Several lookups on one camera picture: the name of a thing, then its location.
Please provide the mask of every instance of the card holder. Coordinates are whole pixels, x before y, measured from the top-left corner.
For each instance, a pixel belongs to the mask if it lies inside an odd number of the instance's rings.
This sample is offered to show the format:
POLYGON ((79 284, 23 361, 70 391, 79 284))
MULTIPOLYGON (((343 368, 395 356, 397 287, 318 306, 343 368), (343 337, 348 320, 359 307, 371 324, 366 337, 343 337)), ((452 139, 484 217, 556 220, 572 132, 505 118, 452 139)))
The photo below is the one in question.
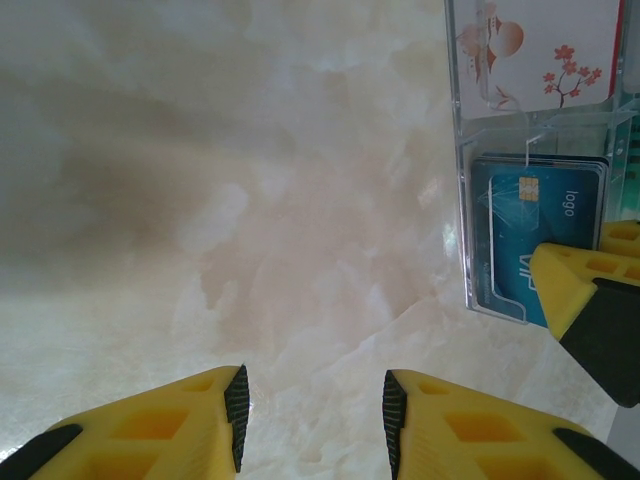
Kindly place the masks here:
MULTIPOLYGON (((564 0, 564 3, 570 2, 575 3, 576 8, 582 8, 581 0, 564 0)), ((640 92, 631 88, 635 85, 632 80, 635 78, 636 66, 640 64, 636 58, 640 45, 640 0, 626 0, 621 5, 618 30, 616 36, 612 37, 614 45, 611 45, 615 51, 610 82, 611 94, 605 101, 579 106, 568 105, 563 108, 525 110, 518 102, 501 105, 503 100, 489 91, 490 82, 480 81, 480 96, 491 114, 478 118, 464 115, 463 102, 468 96, 465 97, 461 91, 461 75, 465 72, 460 70, 460 24, 467 22, 468 18, 461 20, 456 17, 462 4, 466 7, 472 4, 475 8, 476 32, 480 32, 477 33, 476 39, 481 45, 487 45, 490 40, 486 38, 489 33, 485 26, 489 21, 488 14, 495 13, 496 2, 447 1, 466 303, 472 310, 519 323, 529 323, 526 315, 505 314, 486 308, 481 301, 482 294, 478 285, 487 272, 477 265, 476 236, 479 232, 476 213, 482 206, 478 204, 478 199, 472 191, 474 163, 479 158, 490 155, 498 157, 505 164, 521 167, 525 173, 528 168, 538 165, 536 162, 541 158, 546 158, 545 161, 554 165, 569 162, 580 165, 580 168, 582 165, 591 168, 591 165, 597 163, 603 165, 604 181, 601 192, 602 213, 597 213, 595 231, 599 232, 604 221, 640 218, 640 92)), ((544 23, 540 24, 539 28, 544 29, 544 23)), ((486 70, 487 55, 491 53, 485 51, 478 57, 479 71, 486 70)), ((571 198, 564 203, 571 204, 570 200, 571 198)), ((495 272, 491 271, 489 275, 494 284, 495 272)))

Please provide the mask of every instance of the beige marble floor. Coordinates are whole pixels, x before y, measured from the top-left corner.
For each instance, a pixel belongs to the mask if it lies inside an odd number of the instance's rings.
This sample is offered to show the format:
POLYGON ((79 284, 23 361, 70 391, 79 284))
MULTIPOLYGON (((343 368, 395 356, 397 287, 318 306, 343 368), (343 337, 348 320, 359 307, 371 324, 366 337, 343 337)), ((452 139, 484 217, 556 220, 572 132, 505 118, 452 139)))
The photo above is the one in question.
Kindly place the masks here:
POLYGON ((0 452, 246 362, 246 479, 384 479, 387 368, 577 421, 466 311, 441 0, 0 2, 0 452))

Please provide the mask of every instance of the red flower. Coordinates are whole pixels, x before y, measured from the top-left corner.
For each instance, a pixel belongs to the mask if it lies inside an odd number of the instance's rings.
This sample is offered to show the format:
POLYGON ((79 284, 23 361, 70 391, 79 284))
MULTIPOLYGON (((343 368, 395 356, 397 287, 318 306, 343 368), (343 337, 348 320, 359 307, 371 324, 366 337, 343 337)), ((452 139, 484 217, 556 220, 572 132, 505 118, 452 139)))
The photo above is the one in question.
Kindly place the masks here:
POLYGON ((567 75, 573 75, 578 71, 578 64, 576 62, 567 61, 562 66, 562 69, 567 73, 567 75))
POLYGON ((563 45, 560 48, 556 48, 556 60, 571 60, 576 50, 569 47, 569 45, 563 45))

